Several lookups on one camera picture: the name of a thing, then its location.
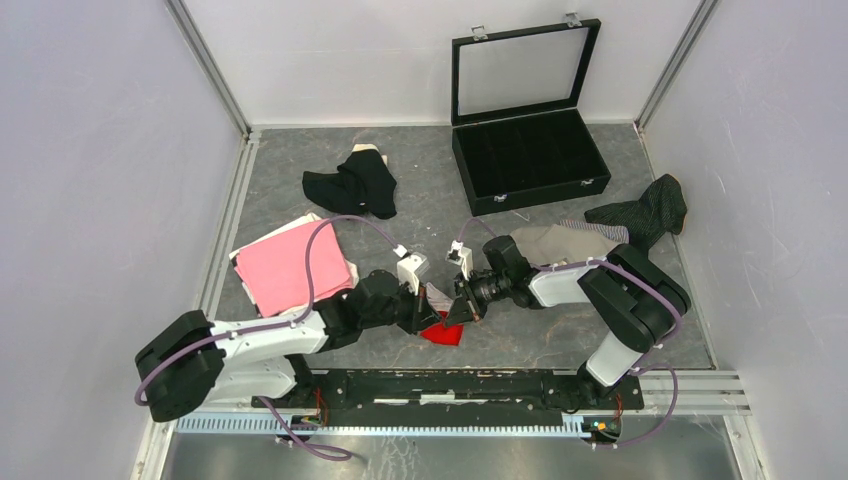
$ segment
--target gray striped cloth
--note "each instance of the gray striped cloth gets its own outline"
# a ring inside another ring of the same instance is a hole
[[[630,244],[648,253],[666,232],[680,235],[687,211],[680,182],[665,174],[654,180],[639,200],[593,208],[583,216],[587,222],[626,226]]]
[[[620,225],[601,225],[600,223],[589,223],[583,220],[572,219],[565,219],[559,222],[559,224],[563,227],[573,228],[575,230],[589,230],[592,232],[598,232],[601,235],[609,238],[613,242],[630,242],[630,233],[627,231],[627,227],[623,227]]]

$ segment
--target open box lid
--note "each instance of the open box lid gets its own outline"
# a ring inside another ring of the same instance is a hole
[[[454,39],[451,125],[576,107],[600,29],[592,19]]]

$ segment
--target pink towel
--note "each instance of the pink towel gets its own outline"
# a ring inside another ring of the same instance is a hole
[[[309,301],[306,243],[321,221],[310,222],[248,245],[236,257],[236,273],[253,294],[259,313],[271,317]],[[315,300],[353,288],[332,225],[321,229],[310,255]]]

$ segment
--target beige cloth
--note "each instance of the beige cloth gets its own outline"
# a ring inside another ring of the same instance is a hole
[[[582,262],[589,257],[604,257],[618,243],[595,231],[562,225],[522,227],[510,234],[518,251],[534,265]]]

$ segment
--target red cloth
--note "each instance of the red cloth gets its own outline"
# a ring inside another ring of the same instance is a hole
[[[445,318],[448,316],[448,312],[439,312],[439,315]],[[462,330],[462,325],[445,327],[443,324],[437,323],[422,331],[421,336],[439,345],[453,345],[456,347],[459,345],[459,341],[462,340]]]

